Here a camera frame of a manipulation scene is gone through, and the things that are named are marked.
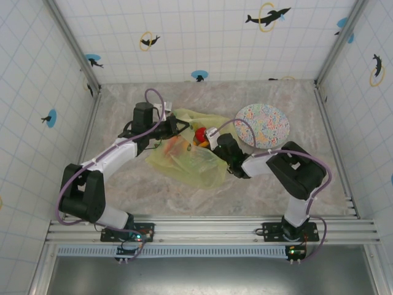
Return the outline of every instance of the white tiled wall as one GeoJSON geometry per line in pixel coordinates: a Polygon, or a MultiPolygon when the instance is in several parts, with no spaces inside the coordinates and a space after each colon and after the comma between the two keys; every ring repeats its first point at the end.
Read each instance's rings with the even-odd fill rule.
{"type": "Polygon", "coordinates": [[[270,1],[274,8],[266,4],[261,18],[290,10],[263,33],[245,21],[258,18],[265,2],[57,0],[83,51],[101,57],[104,68],[93,70],[102,84],[195,81],[195,70],[209,81],[317,78],[355,0],[270,1]],[[144,52],[147,31],[160,38],[144,52]]]}
{"type": "Polygon", "coordinates": [[[42,0],[0,0],[0,294],[25,294],[93,99],[42,0]],[[42,123],[56,109],[53,128],[42,123]]]}
{"type": "Polygon", "coordinates": [[[393,265],[393,1],[371,0],[323,85],[327,110],[363,218],[374,218],[393,265]],[[376,54],[381,70],[372,84],[376,54]]]}

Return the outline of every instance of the gray surface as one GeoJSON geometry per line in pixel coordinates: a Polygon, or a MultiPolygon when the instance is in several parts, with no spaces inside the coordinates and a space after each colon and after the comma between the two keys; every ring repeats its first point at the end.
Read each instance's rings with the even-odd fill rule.
{"type": "MultiPolygon", "coordinates": [[[[149,83],[104,85],[85,160],[110,146],[132,119],[147,88],[156,88],[173,109],[187,108],[205,114],[234,118],[252,103],[268,103],[286,114],[288,141],[298,143],[325,161],[333,171],[332,184],[313,203],[313,214],[346,214],[341,181],[311,81],[244,81],[207,83],[149,83]]],[[[150,93],[151,101],[159,101],[150,93]]],[[[244,151],[250,151],[243,145],[244,151]]],[[[217,189],[202,190],[166,177],[145,163],[149,151],[129,161],[106,183],[106,200],[133,214],[154,215],[273,215],[284,214],[289,194],[277,178],[260,175],[237,179],[227,175],[217,189]]]]}
{"type": "Polygon", "coordinates": [[[49,293],[148,295],[372,295],[361,246],[325,246],[303,265],[252,258],[58,258],[49,293]]]}

